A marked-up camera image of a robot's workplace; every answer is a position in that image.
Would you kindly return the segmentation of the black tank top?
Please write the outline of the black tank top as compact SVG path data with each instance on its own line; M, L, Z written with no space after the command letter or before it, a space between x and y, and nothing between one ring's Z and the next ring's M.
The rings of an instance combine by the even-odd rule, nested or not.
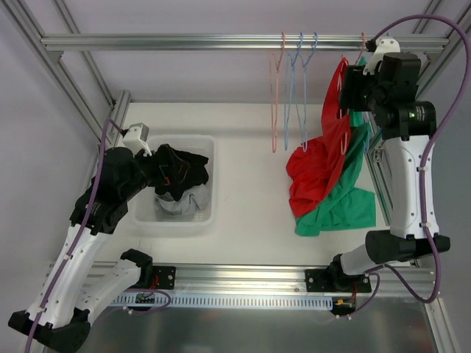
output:
M160 172L166 181L155 186L156 195L169 193L173 200L179 201L185 191L208 182L207 157L176 150L169 144L160 145L155 154Z

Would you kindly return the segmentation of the blue hanger with black top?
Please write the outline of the blue hanger with black top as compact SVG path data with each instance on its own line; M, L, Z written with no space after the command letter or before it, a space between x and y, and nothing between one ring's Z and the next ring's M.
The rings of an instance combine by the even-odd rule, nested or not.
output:
M302 151L306 152L308 149L308 130L307 130L307 99L308 99L308 90L307 90L307 71L308 66L312 57L314 56L319 36L317 32L313 33L314 43L311 45L311 52L307 58L301 58L301 67L302 67L302 115L299 116L300 123L300 132L301 132L301 147Z

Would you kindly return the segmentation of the grey tank top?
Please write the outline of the grey tank top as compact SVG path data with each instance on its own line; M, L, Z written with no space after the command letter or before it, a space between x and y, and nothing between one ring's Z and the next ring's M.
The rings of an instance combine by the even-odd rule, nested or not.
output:
M209 201L210 193L204 184L185 190L179 200L174 199L170 192L155 194L157 208L169 215L193 215L204 210Z

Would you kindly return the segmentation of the blue hanger with grey top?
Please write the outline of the blue hanger with grey top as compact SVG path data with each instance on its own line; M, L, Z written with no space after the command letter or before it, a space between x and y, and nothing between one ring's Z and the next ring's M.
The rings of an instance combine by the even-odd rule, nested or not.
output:
M288 59L286 61L285 69L285 89L287 92L286 103L284 104L283 109L283 142L284 150L288 150L289 144L289 121L291 117L291 106L293 103L293 98L295 96L295 85L296 85L296 64L297 59L300 56L301 48L304 41L304 34L300 33L300 40L297 44L296 51L293 53L288 53Z

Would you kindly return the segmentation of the red tank top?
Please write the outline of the red tank top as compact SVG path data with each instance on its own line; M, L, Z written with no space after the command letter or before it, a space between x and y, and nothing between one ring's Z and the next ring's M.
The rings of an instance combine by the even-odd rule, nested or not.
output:
M322 105L322 134L308 141L306 152L299 147L288 159L289 204L295 218L314 211L341 175L351 137L350 115L339 107L348 65L348 59L342 57L328 86Z

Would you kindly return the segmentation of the pink wire hanger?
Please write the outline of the pink wire hanger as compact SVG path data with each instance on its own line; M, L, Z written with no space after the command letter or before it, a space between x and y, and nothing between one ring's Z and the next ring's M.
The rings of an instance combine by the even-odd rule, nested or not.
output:
M281 32L280 55L271 53L269 57L269 75L270 75L270 95L271 95L271 150L274 154L277 151L277 122L279 110L279 84L280 67L283 61L286 48L286 34Z

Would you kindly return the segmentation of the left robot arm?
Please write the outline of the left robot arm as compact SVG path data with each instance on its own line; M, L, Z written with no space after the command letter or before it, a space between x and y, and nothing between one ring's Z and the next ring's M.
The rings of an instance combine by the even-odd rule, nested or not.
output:
M125 251L101 280L84 282L102 247L128 211L128 202L144 188L165 182L154 152L133 153L115 147L100 156L92 185L71 214L64 246L39 296L27 309L14 312L10 328L57 352L76 352L104 309L126 289L149 288L152 257Z

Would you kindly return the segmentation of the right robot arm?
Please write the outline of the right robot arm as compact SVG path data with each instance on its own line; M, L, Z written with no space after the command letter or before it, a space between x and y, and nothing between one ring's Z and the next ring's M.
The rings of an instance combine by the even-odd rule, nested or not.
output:
M392 172L392 221L388 229L369 231L363 245L333 258L326 272L339 292L372 268L427 256L438 260L450 250L433 209L429 143L436 132L436 109L416 99L420 66L414 54L389 52L372 67L347 68L339 103L370 112L380 128Z

